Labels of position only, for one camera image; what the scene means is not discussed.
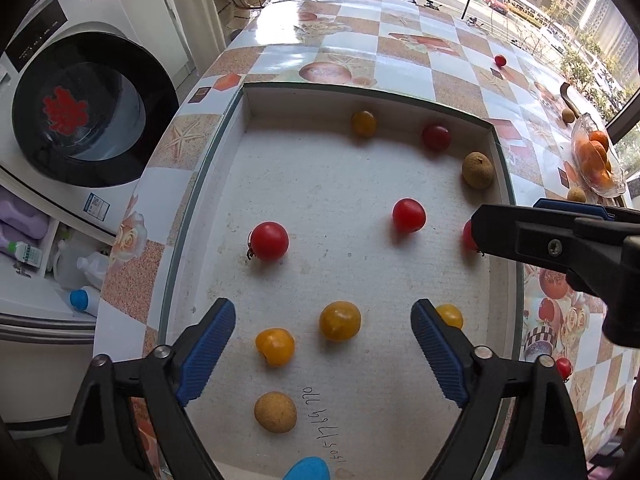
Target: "tiled table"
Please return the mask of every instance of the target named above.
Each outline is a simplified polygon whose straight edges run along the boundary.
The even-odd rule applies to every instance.
[[[503,69],[496,54],[508,60]],[[169,262],[202,154],[233,95],[250,81],[363,86],[459,108],[495,125],[519,205],[564,198],[570,184],[603,203],[571,162],[571,128],[560,118],[563,79],[527,52],[402,0],[274,0],[207,70],[149,161],[112,251],[96,353],[122,360],[155,346]],[[602,127],[593,106],[571,97]],[[567,387],[591,456],[623,421],[640,360],[604,338],[600,300],[562,287],[545,293],[541,281],[540,270],[526,266],[522,357],[546,341],[554,356],[572,361]],[[171,324],[175,313],[166,314]],[[166,327],[161,332],[164,340]]]

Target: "parked car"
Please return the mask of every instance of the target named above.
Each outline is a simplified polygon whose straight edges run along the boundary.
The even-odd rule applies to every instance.
[[[562,44],[562,41],[560,41],[560,38],[554,34],[551,28],[542,27],[540,29],[540,36],[545,38],[545,40],[547,40],[548,43],[554,49],[556,49],[560,54],[564,54],[566,52],[566,48],[564,47],[564,44]]]
[[[504,14],[506,16],[507,12],[509,12],[509,5],[505,0],[483,0],[483,1],[487,2],[489,7],[491,7],[493,10],[497,12],[500,12],[500,14]]]

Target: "washing machine door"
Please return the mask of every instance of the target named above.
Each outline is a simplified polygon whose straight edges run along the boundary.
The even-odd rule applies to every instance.
[[[43,49],[15,91],[15,139],[44,175],[82,187],[142,174],[178,109],[171,79],[120,36],[80,32]]]

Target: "glass fruit bowl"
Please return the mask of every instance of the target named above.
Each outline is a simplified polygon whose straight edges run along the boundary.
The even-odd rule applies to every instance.
[[[615,198],[625,192],[622,168],[606,132],[598,129],[589,114],[575,121],[571,152],[578,172],[601,197]]]

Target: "purple container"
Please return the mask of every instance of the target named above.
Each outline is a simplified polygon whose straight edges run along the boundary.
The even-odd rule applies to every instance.
[[[2,186],[0,186],[0,220],[35,240],[44,238],[49,228],[47,215]]]
[[[15,258],[15,255],[10,253],[7,248],[9,246],[9,242],[25,242],[35,247],[38,246],[37,241],[33,238],[29,238],[26,234],[18,231],[18,229],[14,229],[10,225],[0,222],[0,252]]]

